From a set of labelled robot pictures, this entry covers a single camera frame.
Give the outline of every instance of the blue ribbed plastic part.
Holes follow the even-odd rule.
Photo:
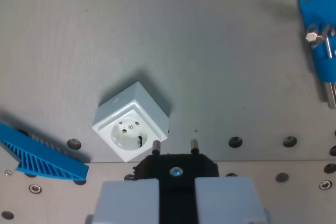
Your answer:
[[[16,168],[20,172],[49,178],[86,180],[89,166],[5,124],[0,124],[0,141],[21,159]]]
[[[307,28],[310,24],[336,27],[335,0],[299,0],[302,18]],[[336,49],[336,36],[329,37],[332,51]],[[323,82],[336,82],[336,57],[329,58],[324,43],[313,51],[317,74]]]

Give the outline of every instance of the threaded hole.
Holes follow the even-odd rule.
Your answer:
[[[234,136],[229,140],[229,146],[232,148],[238,148],[242,144],[243,144],[243,140],[238,136]]]

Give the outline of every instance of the socket outlet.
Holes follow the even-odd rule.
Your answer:
[[[167,139],[168,116],[140,82],[136,82],[97,109],[93,130],[124,160]]]

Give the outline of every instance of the screw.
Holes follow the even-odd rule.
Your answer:
[[[331,186],[332,186],[332,183],[329,180],[325,180],[320,183],[321,190],[328,190]]]
[[[180,167],[173,167],[169,170],[169,173],[174,177],[179,177],[183,174],[183,170]]]
[[[42,192],[42,188],[39,185],[33,184],[29,186],[29,191],[33,194],[39,194]]]
[[[5,171],[5,174],[6,174],[7,176],[11,176],[11,175],[12,175],[12,171],[11,171],[11,170],[6,170],[6,171]]]
[[[318,33],[319,33],[319,30],[318,30],[318,27],[316,27],[316,24],[311,24],[307,28],[306,41],[315,42],[317,39]]]

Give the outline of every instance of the metal plate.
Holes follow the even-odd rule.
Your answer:
[[[334,224],[336,189],[320,190],[323,180],[336,182],[335,174],[325,174],[329,161],[288,162],[218,162],[219,173],[225,176],[251,176],[263,205],[270,210],[274,224]],[[29,178],[22,173],[11,177],[0,173],[0,211],[11,211],[11,224],[90,224],[102,183],[122,180],[132,173],[135,163],[90,164],[87,183],[79,186],[72,181]],[[278,183],[278,173],[287,173],[288,181]],[[37,184],[40,194],[28,187]],[[0,217],[0,223],[9,223]]]
[[[329,159],[297,0],[0,0],[0,109],[86,162],[121,159],[91,129],[100,103],[140,81],[170,116],[165,153],[214,160]],[[284,148],[287,136],[298,138]],[[228,146],[243,139],[238,149]],[[148,153],[139,156],[141,160]]]

